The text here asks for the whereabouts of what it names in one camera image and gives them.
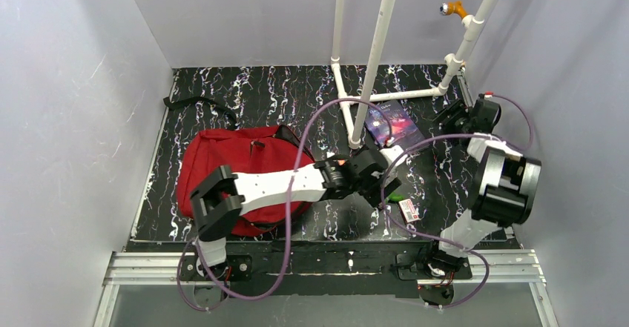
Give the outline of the dark purple galaxy book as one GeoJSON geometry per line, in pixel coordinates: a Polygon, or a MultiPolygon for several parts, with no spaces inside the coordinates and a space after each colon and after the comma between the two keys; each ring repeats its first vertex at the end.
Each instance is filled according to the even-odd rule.
{"type": "Polygon", "coordinates": [[[370,108],[365,120],[365,127],[379,148],[399,145],[403,150],[421,142],[425,136],[396,101],[381,102],[380,111],[370,108]]]}

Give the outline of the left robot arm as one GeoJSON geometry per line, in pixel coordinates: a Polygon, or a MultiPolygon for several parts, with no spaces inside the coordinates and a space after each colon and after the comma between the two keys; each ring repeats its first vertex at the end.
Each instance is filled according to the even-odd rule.
{"type": "Polygon", "coordinates": [[[330,156],[285,171],[237,173],[221,165],[188,196],[197,227],[197,256],[207,268],[227,262],[227,237],[247,214],[273,211],[288,223],[293,202],[313,203],[361,195],[371,206],[380,201],[380,189],[390,195],[400,182],[386,173],[395,159],[404,157],[401,147],[361,148],[355,156],[330,156]]]}

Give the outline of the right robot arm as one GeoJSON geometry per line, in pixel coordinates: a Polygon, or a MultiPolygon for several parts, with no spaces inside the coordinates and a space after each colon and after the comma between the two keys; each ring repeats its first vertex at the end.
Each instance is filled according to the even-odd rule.
{"type": "Polygon", "coordinates": [[[530,217],[541,162],[493,135],[502,115],[495,99],[494,93],[482,93],[471,107],[457,100],[435,117],[442,130],[436,140],[465,144],[478,163],[471,206],[417,254],[396,257],[393,269],[400,280],[450,282],[486,236],[530,217]]]}

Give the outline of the red student backpack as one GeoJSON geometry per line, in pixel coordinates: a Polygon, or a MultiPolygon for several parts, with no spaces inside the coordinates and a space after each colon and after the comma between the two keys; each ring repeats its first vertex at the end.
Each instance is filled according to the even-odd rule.
{"type": "MultiPolygon", "coordinates": [[[[235,121],[235,113],[206,97],[172,102],[163,99],[170,110],[183,109],[198,102],[215,105],[219,113],[235,121]]],[[[300,138],[286,125],[239,130],[208,129],[200,131],[185,150],[176,195],[180,213],[192,218],[190,194],[212,171],[228,165],[232,172],[265,174],[292,169],[300,138]]],[[[255,237],[273,231],[285,221],[284,204],[272,205],[244,214],[232,230],[238,237],[255,237]]]]}

